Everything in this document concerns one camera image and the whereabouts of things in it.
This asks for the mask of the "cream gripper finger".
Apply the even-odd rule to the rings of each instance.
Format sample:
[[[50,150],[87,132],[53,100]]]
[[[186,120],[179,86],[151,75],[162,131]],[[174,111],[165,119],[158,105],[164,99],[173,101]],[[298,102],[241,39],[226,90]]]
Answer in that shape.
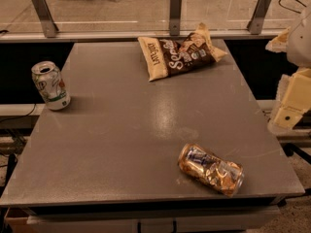
[[[289,38],[290,27],[283,30],[278,36],[270,40],[265,46],[271,52],[286,52]]]

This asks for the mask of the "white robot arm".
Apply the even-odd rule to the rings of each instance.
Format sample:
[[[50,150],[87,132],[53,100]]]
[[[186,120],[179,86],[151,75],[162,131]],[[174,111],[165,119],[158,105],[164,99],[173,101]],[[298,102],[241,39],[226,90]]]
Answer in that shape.
[[[292,75],[281,76],[268,121],[271,133],[285,135],[311,110],[311,4],[265,48],[284,52],[287,60],[298,67]]]

